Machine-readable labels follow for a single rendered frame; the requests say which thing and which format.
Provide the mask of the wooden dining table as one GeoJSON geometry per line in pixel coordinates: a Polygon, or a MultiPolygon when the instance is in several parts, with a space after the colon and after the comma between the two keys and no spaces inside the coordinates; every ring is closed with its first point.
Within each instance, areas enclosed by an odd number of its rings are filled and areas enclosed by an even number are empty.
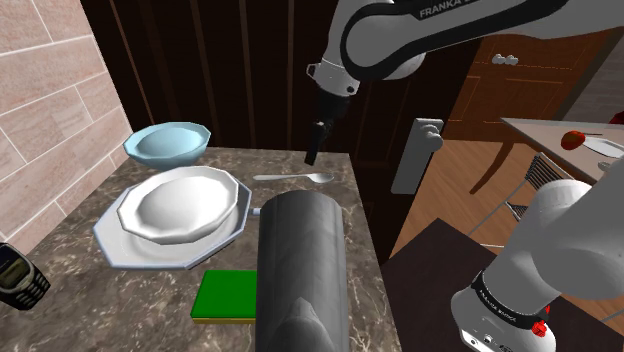
{"type": "Polygon", "coordinates": [[[615,158],[582,146],[565,150],[560,140],[566,132],[585,132],[587,139],[594,133],[596,138],[621,145],[624,154],[624,124],[502,117],[486,120],[479,116],[465,118],[464,123],[462,131],[467,133],[466,139],[503,143],[492,165],[470,190],[471,194],[476,193],[496,173],[515,143],[527,143],[536,151],[544,152],[573,177],[589,184],[594,184],[603,175],[598,163],[614,161],[615,158]]]}

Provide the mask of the dark robot stand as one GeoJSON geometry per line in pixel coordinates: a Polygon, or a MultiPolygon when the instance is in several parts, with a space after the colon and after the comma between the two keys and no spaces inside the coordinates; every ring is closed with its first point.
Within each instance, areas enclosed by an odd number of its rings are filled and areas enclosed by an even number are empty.
{"type": "MultiPolygon", "coordinates": [[[[437,219],[382,265],[403,352],[473,352],[460,339],[451,298],[495,254],[437,219]]],[[[623,352],[624,336],[566,299],[551,304],[556,352],[623,352]]]]}

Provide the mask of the white deep bowl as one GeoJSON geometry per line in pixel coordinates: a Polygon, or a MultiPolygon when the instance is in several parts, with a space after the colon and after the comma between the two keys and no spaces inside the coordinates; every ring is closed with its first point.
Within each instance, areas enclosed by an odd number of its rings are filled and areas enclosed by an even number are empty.
{"type": "Polygon", "coordinates": [[[122,228],[160,245],[195,242],[232,213],[239,183],[208,166],[178,167],[154,175],[128,192],[117,209],[122,228]]]}

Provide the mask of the green sponge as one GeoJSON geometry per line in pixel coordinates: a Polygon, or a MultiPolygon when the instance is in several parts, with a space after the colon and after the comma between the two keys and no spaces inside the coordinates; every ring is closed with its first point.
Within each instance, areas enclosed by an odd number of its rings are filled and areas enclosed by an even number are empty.
{"type": "Polygon", "coordinates": [[[257,272],[207,270],[190,316],[196,324],[254,324],[257,272]]]}

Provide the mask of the light blue bowl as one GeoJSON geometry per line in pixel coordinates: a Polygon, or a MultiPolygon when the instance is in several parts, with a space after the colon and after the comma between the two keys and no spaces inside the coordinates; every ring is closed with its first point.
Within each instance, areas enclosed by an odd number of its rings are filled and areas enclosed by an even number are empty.
{"type": "Polygon", "coordinates": [[[126,154],[160,171],[192,166],[205,152],[211,132],[192,122],[167,122],[143,128],[123,143],[126,154]]]}

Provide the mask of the white octagonal plate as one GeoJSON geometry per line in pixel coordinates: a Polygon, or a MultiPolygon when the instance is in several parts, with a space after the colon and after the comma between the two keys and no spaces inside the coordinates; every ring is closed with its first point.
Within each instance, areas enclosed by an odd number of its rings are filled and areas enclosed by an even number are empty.
{"type": "Polygon", "coordinates": [[[160,245],[122,228],[117,209],[128,192],[140,183],[127,188],[93,227],[102,253],[111,267],[117,269],[174,270],[195,267],[230,244],[244,229],[252,192],[238,179],[235,180],[239,183],[238,201],[226,220],[214,232],[195,242],[174,245],[160,245]]]}

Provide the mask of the brown wooden door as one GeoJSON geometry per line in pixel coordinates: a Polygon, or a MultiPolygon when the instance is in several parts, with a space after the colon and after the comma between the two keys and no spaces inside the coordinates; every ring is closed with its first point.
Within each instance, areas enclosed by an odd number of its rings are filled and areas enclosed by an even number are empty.
{"type": "Polygon", "coordinates": [[[520,35],[484,38],[443,137],[502,142],[517,138],[505,118],[553,119],[596,56],[622,31],[549,40],[520,35]]]}

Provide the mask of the silver spoon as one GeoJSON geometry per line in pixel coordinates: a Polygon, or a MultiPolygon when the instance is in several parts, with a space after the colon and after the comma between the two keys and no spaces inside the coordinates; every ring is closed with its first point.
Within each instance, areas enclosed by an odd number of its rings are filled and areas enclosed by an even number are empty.
{"type": "Polygon", "coordinates": [[[284,180],[284,179],[294,179],[294,178],[307,178],[314,183],[324,184],[331,182],[334,179],[334,176],[330,173],[307,173],[307,174],[280,174],[280,175],[254,175],[253,179],[256,181],[273,181],[273,180],[284,180]]]}

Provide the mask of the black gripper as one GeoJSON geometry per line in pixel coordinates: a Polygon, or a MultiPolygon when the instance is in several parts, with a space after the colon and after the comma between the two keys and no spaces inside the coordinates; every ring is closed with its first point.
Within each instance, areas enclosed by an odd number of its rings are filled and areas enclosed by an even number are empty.
{"type": "Polygon", "coordinates": [[[349,96],[339,96],[318,88],[317,112],[310,131],[304,162],[313,166],[322,143],[330,138],[336,121],[343,118],[350,104],[349,96]]]}

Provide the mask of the tall grey cylinder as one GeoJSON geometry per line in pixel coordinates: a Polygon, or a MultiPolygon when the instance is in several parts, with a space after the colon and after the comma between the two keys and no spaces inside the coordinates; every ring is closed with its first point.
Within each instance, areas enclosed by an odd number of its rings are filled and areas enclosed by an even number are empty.
{"type": "Polygon", "coordinates": [[[342,208],[310,190],[260,211],[255,352],[349,352],[342,208]]]}

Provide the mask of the black mobile phone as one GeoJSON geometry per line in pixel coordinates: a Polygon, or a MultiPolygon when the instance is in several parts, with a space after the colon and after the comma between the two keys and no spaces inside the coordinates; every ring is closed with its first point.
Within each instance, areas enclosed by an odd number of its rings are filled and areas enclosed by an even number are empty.
{"type": "Polygon", "coordinates": [[[30,310],[49,288],[49,281],[32,261],[11,244],[0,242],[0,301],[17,310],[30,310]]]}

